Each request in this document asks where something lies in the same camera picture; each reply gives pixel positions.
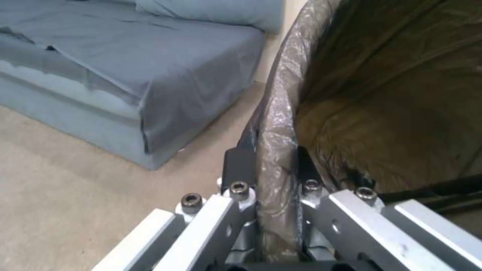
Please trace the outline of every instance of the bolt head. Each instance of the bolt head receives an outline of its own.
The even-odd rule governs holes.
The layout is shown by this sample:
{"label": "bolt head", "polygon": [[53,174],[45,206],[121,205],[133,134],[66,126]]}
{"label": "bolt head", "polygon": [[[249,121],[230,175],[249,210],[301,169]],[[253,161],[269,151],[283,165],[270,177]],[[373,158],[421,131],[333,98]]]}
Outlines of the bolt head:
{"label": "bolt head", "polygon": [[229,186],[229,194],[236,201],[244,201],[249,197],[249,186],[246,182],[234,182]]}
{"label": "bolt head", "polygon": [[321,183],[317,180],[307,180],[302,187],[302,192],[304,195],[320,195],[323,187]]}
{"label": "bolt head", "polygon": [[378,195],[376,194],[376,192],[373,191],[373,189],[368,187],[358,187],[355,190],[355,195],[370,206],[373,206],[375,204],[376,199],[378,198]]}
{"label": "bolt head", "polygon": [[202,208],[202,197],[198,193],[189,193],[181,199],[181,207],[186,214],[196,214]]}

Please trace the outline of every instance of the carpet floor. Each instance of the carpet floor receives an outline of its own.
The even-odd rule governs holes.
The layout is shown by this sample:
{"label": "carpet floor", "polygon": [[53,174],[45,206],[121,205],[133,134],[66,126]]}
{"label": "carpet floor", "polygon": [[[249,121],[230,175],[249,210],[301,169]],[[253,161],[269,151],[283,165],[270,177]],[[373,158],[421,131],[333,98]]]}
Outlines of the carpet floor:
{"label": "carpet floor", "polygon": [[263,87],[157,171],[0,107],[0,270],[90,270],[154,208],[215,193]]}

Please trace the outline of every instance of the silver metal beam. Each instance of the silver metal beam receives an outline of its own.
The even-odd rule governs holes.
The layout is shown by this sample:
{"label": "silver metal beam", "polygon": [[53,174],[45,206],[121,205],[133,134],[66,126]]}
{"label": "silver metal beam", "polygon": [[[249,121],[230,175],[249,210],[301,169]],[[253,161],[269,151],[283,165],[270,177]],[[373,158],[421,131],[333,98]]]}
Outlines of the silver metal beam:
{"label": "silver metal beam", "polygon": [[349,190],[301,201],[311,221],[345,260],[369,257],[383,270],[452,270]]}
{"label": "silver metal beam", "polygon": [[183,229],[181,216],[155,209],[92,270],[149,270],[164,256]]}
{"label": "silver metal beam", "polygon": [[482,243],[463,229],[409,200],[382,214],[456,270],[482,270]]}
{"label": "silver metal beam", "polygon": [[214,263],[223,264],[243,224],[237,202],[213,195],[154,271],[198,271]]}

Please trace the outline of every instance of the blue fabric cover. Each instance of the blue fabric cover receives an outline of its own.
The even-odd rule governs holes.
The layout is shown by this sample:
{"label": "blue fabric cover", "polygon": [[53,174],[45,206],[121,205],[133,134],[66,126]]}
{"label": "blue fabric cover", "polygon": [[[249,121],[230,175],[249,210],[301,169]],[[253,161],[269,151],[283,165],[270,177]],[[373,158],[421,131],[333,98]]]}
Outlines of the blue fabric cover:
{"label": "blue fabric cover", "polygon": [[284,0],[136,0],[137,10],[173,18],[281,30]]}

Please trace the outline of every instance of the wall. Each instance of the wall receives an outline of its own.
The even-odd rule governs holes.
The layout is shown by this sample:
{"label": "wall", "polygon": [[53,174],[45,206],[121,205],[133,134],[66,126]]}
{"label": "wall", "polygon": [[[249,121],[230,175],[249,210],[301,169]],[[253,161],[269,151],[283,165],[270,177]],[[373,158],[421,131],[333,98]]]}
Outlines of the wall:
{"label": "wall", "polygon": [[279,35],[268,35],[266,40],[265,49],[263,51],[263,56],[258,67],[258,71],[254,79],[258,82],[266,82],[268,79],[269,71],[271,70],[271,65],[273,64],[276,53],[278,52],[280,45],[290,30],[291,25],[298,16],[299,11],[306,3],[307,0],[285,0],[285,12],[284,12],[284,24],[281,34]]}

